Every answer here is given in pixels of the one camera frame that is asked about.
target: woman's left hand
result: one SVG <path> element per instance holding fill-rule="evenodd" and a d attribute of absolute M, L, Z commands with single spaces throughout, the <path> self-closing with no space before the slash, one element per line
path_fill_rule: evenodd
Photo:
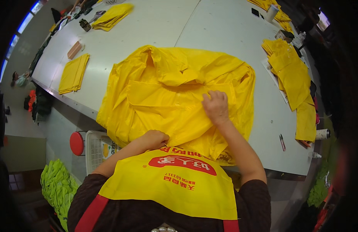
<path fill-rule="evenodd" d="M 145 152 L 147 150 L 155 150 L 166 146 L 169 138 L 170 137 L 164 132 L 149 130 L 132 142 L 135 143 L 136 146 L 143 148 Z"/>

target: red stool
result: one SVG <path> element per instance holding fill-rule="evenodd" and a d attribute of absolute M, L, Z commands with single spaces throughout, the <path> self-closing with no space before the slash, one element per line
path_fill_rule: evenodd
<path fill-rule="evenodd" d="M 73 154 L 77 156 L 82 156 L 84 152 L 84 138 L 80 134 L 80 132 L 87 132 L 87 131 L 75 131 L 71 134 L 70 137 L 70 147 L 73 152 Z"/>

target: woman's right hand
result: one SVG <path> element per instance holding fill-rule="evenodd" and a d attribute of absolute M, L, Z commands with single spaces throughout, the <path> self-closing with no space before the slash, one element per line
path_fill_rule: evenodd
<path fill-rule="evenodd" d="M 202 105 L 204 106 L 204 110 L 206 115 L 210 118 L 211 122 L 219 127 L 224 123 L 229 121 L 228 117 L 228 97 L 224 92 L 209 91 L 209 95 L 203 94 L 204 100 L 202 101 Z"/>

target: cardboard box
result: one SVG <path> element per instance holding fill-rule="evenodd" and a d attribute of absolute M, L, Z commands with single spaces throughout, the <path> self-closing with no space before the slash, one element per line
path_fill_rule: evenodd
<path fill-rule="evenodd" d="M 75 55 L 81 50 L 82 45 L 79 41 L 77 41 L 73 47 L 70 49 L 70 51 L 67 53 L 67 56 L 69 59 L 73 59 Z"/>
<path fill-rule="evenodd" d="M 285 30 L 279 30 L 274 37 L 275 39 L 285 40 L 288 44 L 291 43 L 291 41 L 293 41 L 293 39 L 295 38 L 293 33 Z"/>

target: red logo on apron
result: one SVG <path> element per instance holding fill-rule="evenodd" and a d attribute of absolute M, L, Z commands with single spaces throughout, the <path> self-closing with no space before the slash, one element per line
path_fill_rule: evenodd
<path fill-rule="evenodd" d="M 214 168 L 211 167 L 208 163 L 202 160 L 181 156 L 181 155 L 166 155 L 166 156 L 154 157 L 151 161 L 149 161 L 148 165 L 152 167 L 164 167 L 164 166 L 186 167 L 196 171 L 203 171 L 213 176 L 217 175 Z"/>

